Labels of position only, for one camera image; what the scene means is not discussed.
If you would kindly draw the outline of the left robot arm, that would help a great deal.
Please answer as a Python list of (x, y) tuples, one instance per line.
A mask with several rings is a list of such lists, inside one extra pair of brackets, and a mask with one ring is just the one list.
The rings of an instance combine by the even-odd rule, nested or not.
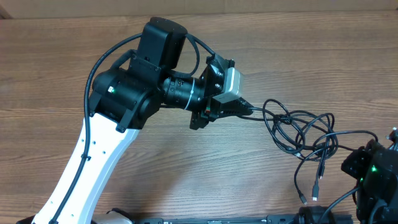
[(161, 108), (186, 110), (190, 128), (197, 130), (219, 118), (252, 114), (233, 60), (210, 50), (199, 77), (176, 71), (185, 42), (195, 51), (205, 48), (180, 24), (152, 17), (135, 39), (137, 49), (108, 70), (92, 68), (74, 152), (48, 201), (26, 223), (132, 223), (120, 209), (102, 215), (94, 210), (116, 164), (152, 115)]

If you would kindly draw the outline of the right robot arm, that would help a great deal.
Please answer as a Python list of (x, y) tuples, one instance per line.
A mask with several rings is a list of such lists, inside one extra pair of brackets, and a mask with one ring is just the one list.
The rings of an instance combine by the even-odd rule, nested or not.
[(352, 152), (341, 170), (357, 180), (356, 217), (360, 223), (397, 223), (397, 128), (384, 147), (375, 140)]

